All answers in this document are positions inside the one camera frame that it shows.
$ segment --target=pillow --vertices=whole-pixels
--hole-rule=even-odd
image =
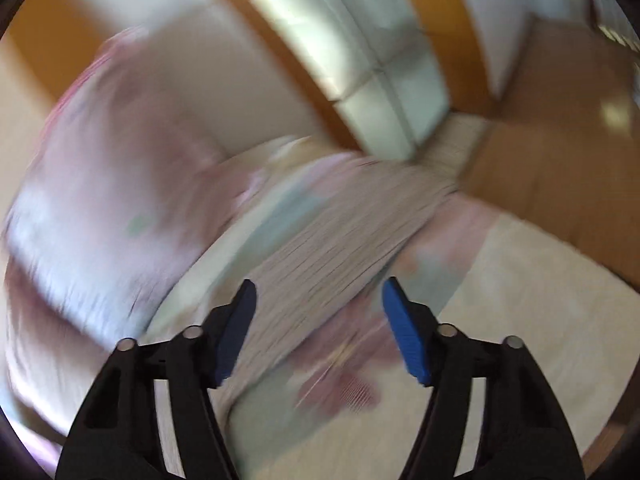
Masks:
[[[252,179],[157,72],[140,31],[111,40],[52,111],[6,223],[44,301],[108,349],[145,329]]]

